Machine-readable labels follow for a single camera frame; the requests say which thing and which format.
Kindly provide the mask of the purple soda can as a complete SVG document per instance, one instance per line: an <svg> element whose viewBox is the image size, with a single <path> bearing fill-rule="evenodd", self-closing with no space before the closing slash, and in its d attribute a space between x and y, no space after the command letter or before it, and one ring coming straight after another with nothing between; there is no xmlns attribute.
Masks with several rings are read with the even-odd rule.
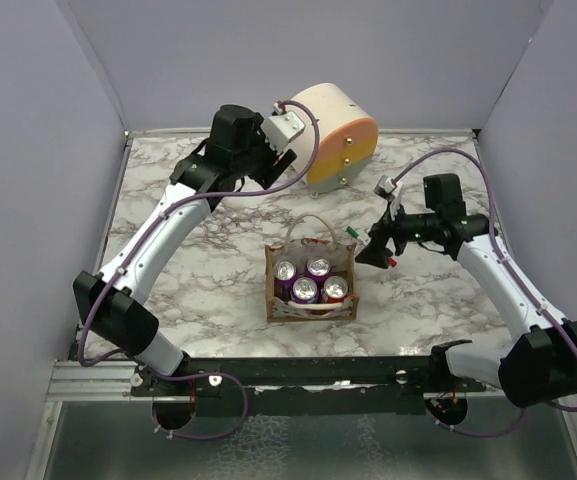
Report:
<svg viewBox="0 0 577 480"><path fill-rule="evenodd" d="M291 291L295 280L298 278L298 270L290 260L277 260L273 264L274 295L282 301L291 298Z"/></svg>
<svg viewBox="0 0 577 480"><path fill-rule="evenodd" d="M297 304L316 304L319 300L319 287L307 276L297 278L290 289L290 298Z"/></svg>
<svg viewBox="0 0 577 480"><path fill-rule="evenodd" d="M305 264L305 275L318 285L322 285L332 274L330 260L321 255L310 257Z"/></svg>

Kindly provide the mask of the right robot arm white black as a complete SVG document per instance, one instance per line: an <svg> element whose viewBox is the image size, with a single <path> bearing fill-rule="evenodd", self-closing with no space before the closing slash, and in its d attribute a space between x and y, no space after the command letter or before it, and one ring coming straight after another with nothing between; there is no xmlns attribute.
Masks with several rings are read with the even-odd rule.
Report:
<svg viewBox="0 0 577 480"><path fill-rule="evenodd" d="M513 341L507 351L470 340L435 346L429 383L449 391L469 378L501 389L520 408L577 394L577 321L535 291L487 216L468 214L457 175L427 176L423 188L427 210L412 214L401 203L403 184L387 176L378 180L375 192L387 207L356 262L385 269L409 243L442 246L483 289Z"/></svg>

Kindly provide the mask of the red soda can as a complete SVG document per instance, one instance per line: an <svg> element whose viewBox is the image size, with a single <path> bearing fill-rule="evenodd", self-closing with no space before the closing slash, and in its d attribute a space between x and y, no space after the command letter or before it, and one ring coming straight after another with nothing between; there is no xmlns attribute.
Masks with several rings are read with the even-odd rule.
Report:
<svg viewBox="0 0 577 480"><path fill-rule="evenodd" d="M327 278L321 288L320 298L322 303L341 303L349 294L347 281L337 275Z"/></svg>

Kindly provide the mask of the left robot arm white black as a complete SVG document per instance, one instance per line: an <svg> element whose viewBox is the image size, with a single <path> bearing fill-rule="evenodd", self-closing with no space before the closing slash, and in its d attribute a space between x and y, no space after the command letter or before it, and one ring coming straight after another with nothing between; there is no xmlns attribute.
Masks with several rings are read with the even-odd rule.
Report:
<svg viewBox="0 0 577 480"><path fill-rule="evenodd" d="M224 105L210 133L178 161L155 210L115 258L98 273L81 272L73 282L85 333L94 332L120 352L154 370L154 382L174 395L188 385L185 353L159 330L144 306L150 291L186 236L224 195L247 179L269 189L295 160L289 143L305 125L275 106L269 117Z"/></svg>

